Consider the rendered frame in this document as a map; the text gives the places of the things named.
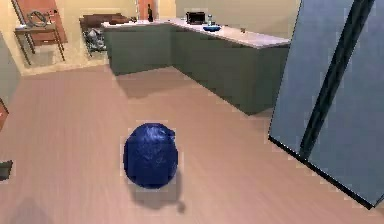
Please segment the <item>green kitchen counter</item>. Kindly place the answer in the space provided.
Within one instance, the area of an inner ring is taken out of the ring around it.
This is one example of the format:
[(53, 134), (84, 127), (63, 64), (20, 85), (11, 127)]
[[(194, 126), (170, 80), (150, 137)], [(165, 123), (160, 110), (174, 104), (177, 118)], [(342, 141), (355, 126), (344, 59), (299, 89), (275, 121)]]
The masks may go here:
[(116, 75), (174, 67), (240, 111), (274, 106), (290, 41), (222, 26), (207, 32), (179, 19), (103, 25)]

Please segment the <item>dark blue ball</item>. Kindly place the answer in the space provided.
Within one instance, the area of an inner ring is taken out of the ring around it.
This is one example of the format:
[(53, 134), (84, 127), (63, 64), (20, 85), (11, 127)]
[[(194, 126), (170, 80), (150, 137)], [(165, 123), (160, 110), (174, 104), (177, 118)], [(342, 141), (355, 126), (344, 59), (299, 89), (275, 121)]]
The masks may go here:
[(144, 123), (124, 144), (123, 165), (128, 179), (145, 189), (160, 189), (176, 175), (176, 134), (161, 123)]

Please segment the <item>wooden side table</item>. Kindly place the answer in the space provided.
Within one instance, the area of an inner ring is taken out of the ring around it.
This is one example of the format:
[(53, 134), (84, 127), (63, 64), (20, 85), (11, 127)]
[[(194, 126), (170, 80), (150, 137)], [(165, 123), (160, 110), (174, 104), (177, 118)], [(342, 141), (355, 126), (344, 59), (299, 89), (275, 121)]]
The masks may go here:
[(61, 42), (61, 38), (55, 23), (48, 24), (44, 27), (30, 27), (23, 25), (14, 29), (14, 35), (28, 64), (31, 64), (31, 61), (28, 58), (24, 44), (21, 41), (21, 36), (26, 37), (28, 46), (33, 54), (35, 54), (35, 45), (41, 45), (43, 38), (50, 36), (57, 44), (62, 60), (65, 61), (64, 46)]

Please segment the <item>grey fridge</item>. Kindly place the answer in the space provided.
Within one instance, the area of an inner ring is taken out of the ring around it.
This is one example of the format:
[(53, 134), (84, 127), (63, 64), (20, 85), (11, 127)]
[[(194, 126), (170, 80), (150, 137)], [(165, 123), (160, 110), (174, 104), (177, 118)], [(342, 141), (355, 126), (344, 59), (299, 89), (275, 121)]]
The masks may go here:
[(301, 0), (269, 139), (367, 208), (384, 201), (384, 0)]

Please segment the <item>orange room door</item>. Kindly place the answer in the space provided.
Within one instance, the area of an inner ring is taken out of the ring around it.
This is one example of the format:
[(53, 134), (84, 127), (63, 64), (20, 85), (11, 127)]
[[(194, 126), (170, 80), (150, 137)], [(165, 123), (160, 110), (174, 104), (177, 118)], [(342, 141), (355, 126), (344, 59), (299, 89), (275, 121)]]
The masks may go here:
[(158, 0), (138, 0), (138, 18), (140, 20), (147, 20), (148, 8), (151, 8), (152, 17), (156, 20), (158, 18)]

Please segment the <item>dark grey block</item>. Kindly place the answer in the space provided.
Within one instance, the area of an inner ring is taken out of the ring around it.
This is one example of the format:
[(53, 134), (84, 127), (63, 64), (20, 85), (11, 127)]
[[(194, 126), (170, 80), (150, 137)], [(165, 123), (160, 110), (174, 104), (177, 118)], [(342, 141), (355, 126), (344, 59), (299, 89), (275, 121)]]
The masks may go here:
[(7, 180), (9, 178), (12, 165), (12, 160), (0, 163), (0, 181)]

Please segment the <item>black toaster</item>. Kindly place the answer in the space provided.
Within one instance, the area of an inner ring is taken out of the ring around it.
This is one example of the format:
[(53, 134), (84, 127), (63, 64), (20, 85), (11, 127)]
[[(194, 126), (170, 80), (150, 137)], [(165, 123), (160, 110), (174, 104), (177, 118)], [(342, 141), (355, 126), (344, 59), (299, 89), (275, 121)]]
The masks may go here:
[(204, 12), (187, 12), (186, 21), (191, 25), (202, 25), (205, 22)]

